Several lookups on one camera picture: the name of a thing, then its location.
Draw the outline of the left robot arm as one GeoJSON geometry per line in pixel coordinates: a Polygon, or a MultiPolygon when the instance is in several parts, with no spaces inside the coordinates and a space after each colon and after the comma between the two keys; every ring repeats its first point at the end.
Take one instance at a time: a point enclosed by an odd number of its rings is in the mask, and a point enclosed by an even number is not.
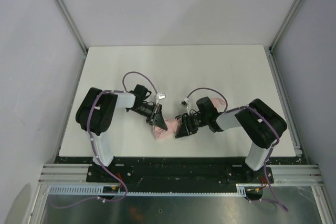
{"type": "Polygon", "coordinates": [[[109,166],[114,159],[110,140],[104,133],[112,123],[115,109],[131,110],[143,117],[148,125],[167,131],[162,115],[162,105],[150,103],[151,91],[136,85],[134,90],[100,90],[90,88],[76,113],[76,122],[89,134],[93,150],[93,161],[100,166],[109,166]]]}

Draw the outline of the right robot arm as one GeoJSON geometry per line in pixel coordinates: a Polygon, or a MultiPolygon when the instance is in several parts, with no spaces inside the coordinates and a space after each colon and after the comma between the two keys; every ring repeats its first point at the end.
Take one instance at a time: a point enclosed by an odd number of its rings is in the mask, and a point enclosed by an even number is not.
{"type": "Polygon", "coordinates": [[[266,165],[272,150],[287,130],[286,121],[261,99],[227,112],[219,112],[209,97],[197,100],[196,105],[198,111],[176,117],[175,138],[194,135],[205,126],[213,133],[241,127],[252,141],[245,164],[253,171],[266,165]]]}

